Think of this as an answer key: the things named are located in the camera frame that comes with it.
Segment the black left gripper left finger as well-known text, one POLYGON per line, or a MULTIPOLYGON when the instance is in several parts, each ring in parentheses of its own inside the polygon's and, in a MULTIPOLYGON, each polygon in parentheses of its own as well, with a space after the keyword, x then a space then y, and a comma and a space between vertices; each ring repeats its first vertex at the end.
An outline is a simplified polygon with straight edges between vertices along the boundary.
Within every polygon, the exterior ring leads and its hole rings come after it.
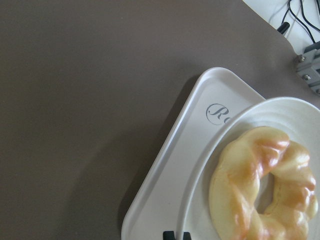
POLYGON ((174 231, 164 231, 162 234, 163 240, 176 240, 174 231))

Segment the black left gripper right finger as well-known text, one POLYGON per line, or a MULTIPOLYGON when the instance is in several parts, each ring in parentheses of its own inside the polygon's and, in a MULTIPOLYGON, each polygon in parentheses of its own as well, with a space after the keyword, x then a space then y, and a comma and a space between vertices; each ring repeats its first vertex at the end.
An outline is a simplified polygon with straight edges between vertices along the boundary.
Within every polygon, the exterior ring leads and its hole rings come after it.
POLYGON ((192 237, 191 237, 190 232, 185 231, 185 232, 183 233, 183 238, 182 238, 182 239, 183 239, 183 240, 192 240, 192 237))

